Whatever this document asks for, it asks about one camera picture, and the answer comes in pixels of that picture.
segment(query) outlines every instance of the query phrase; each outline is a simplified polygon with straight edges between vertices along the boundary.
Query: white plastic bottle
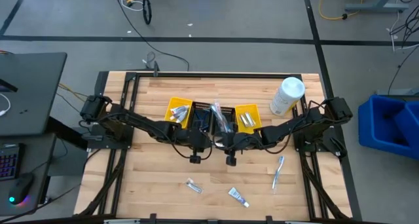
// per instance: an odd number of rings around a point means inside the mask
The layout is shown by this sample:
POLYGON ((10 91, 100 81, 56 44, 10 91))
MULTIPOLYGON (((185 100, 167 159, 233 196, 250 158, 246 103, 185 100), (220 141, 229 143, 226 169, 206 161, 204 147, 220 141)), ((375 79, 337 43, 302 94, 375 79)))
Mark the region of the white plastic bottle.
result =
POLYGON ((305 92, 306 87, 300 79, 295 77, 286 78, 276 92, 272 103, 270 103, 271 112, 278 116, 284 116, 305 92))

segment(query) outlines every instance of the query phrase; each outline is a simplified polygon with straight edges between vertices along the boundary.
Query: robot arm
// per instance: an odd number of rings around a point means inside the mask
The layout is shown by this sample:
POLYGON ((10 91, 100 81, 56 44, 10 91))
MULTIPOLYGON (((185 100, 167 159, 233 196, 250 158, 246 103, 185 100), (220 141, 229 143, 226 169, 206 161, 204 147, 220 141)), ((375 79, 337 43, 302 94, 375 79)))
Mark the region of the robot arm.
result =
MULTIPOLYGON (((193 151, 193 155, 187 157, 191 163, 200 163, 201 158, 197 153, 202 153, 213 145, 210 138, 198 128, 182 129, 179 123, 150 120, 112 103, 111 99, 105 96, 89 96, 81 116, 88 124, 96 122, 102 125, 107 136, 113 140, 121 140, 124 136, 123 126, 127 124, 146 131, 159 142, 189 147, 193 151), (106 112, 109 104, 111 110, 106 112)), ((330 126, 346 123, 351 117, 352 113, 345 100, 332 98, 283 124, 258 128, 253 134, 221 133, 221 139, 214 142, 220 142, 215 143, 216 145, 222 144, 216 148, 224 150, 228 155, 228 165, 235 166, 235 151, 269 149, 275 147, 286 136, 300 131, 304 132, 305 140, 311 142, 319 138, 330 126), (320 107, 324 107, 324 114, 320 113, 320 107)))

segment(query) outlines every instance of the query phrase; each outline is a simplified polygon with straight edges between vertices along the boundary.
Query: blue bin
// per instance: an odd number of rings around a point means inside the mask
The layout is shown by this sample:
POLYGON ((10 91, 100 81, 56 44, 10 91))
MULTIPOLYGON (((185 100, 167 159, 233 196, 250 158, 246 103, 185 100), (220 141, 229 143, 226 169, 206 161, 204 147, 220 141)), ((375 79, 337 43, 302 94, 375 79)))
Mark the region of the blue bin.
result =
POLYGON ((419 150, 419 102, 408 102, 394 121, 413 150, 419 150))
POLYGON ((385 96, 371 96, 358 108, 359 143, 398 155, 419 159, 398 127, 395 116, 405 109, 405 102, 385 96))

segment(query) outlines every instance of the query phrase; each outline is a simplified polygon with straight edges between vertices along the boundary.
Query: black basket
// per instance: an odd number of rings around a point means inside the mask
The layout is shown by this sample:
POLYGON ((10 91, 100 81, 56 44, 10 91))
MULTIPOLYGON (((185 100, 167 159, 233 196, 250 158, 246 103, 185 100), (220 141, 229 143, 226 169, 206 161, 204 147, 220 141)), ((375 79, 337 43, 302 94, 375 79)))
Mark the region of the black basket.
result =
MULTIPOLYGON (((221 112, 227 122, 235 122, 235 110, 231 107, 221 107, 221 112)), ((204 132, 210 132, 211 135, 220 131, 209 103, 193 102, 191 114, 189 115, 188 128, 202 128, 204 132)))
POLYGON ((208 103, 192 102, 188 128, 200 128, 203 132, 211 129, 212 112, 208 103))

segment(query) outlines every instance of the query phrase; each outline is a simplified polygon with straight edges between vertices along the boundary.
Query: rgb keyboard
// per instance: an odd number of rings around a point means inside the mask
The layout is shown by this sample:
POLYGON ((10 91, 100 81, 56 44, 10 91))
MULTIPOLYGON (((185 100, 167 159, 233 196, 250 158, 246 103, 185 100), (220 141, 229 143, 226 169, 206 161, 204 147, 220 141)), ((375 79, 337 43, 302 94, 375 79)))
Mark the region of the rgb keyboard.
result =
POLYGON ((21 143, 6 143, 0 146, 0 181, 17 177, 22 150, 21 143))

